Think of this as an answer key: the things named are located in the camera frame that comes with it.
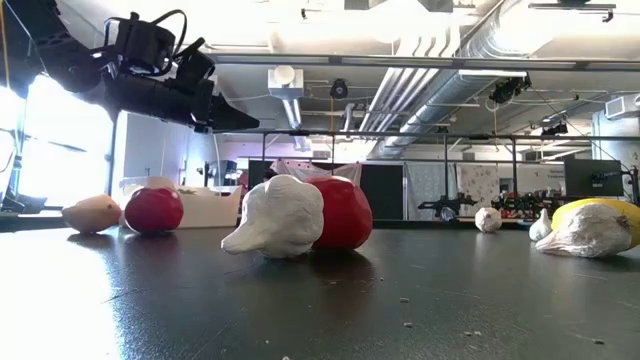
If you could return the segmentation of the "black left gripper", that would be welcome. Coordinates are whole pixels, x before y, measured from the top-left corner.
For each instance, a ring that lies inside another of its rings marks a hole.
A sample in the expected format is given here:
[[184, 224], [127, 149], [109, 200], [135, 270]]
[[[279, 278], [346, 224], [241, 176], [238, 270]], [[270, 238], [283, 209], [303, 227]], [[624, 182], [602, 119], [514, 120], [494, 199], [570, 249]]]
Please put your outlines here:
[[105, 100], [118, 110], [183, 125], [195, 124], [196, 133], [227, 133], [258, 127], [258, 119], [230, 106], [222, 95], [213, 96], [213, 89], [214, 83], [207, 79], [186, 85], [177, 78], [159, 81], [120, 74], [107, 82]]

